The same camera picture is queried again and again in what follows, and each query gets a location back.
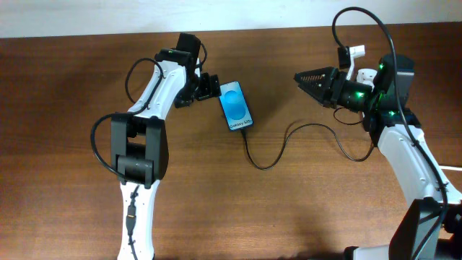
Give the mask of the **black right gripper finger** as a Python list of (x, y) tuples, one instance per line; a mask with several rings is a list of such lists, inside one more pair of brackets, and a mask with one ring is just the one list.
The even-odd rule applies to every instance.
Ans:
[(299, 83), (298, 87), (309, 94), (314, 100), (324, 107), (333, 107), (331, 102), (331, 82), (327, 83)]
[(321, 69), (303, 71), (295, 74), (294, 80), (308, 87), (329, 87), (338, 69), (329, 66)]

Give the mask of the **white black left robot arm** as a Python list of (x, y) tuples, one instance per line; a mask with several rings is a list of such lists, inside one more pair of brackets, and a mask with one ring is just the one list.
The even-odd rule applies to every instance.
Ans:
[(182, 32), (174, 48), (163, 48), (140, 98), (111, 116), (111, 167), (120, 173), (123, 231), (118, 259), (153, 259), (154, 200), (167, 172), (165, 119), (171, 107), (220, 96), (217, 76), (202, 72), (204, 44)]

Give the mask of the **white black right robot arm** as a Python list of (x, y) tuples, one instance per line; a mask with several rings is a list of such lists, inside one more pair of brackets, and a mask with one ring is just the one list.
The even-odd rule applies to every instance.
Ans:
[(350, 246), (345, 259), (460, 259), (461, 193), (445, 176), (406, 108), (414, 62), (385, 55), (373, 84), (347, 79), (334, 67), (296, 73), (298, 87), (322, 106), (364, 114), (363, 127), (390, 163), (408, 210), (389, 244)]

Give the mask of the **blue Galaxy smartphone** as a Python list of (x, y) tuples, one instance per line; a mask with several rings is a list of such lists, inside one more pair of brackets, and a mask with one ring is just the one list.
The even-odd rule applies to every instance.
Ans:
[(245, 101), (238, 81), (228, 82), (220, 86), (219, 101), (230, 131), (238, 131), (253, 125), (250, 110)]

